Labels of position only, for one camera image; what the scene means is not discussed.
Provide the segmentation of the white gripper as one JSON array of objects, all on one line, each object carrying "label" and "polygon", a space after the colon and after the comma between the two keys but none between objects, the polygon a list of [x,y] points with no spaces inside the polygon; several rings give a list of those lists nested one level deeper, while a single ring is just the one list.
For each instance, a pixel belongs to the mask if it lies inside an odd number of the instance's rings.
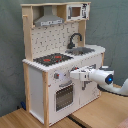
[{"label": "white gripper", "polygon": [[77,69],[70,72],[70,77],[73,79],[77,79],[80,81],[90,81],[90,74],[92,73],[92,69]]}]

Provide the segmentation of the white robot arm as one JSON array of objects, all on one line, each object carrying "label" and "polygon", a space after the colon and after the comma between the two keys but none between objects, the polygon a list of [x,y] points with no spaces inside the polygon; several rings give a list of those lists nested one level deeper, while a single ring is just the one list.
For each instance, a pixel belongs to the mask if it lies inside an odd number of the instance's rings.
[{"label": "white robot arm", "polygon": [[114,71],[107,66],[95,69],[93,66],[85,66],[70,72],[70,77],[80,81],[94,81],[100,90],[109,93],[128,97],[128,79],[125,80],[121,88],[113,86]]}]

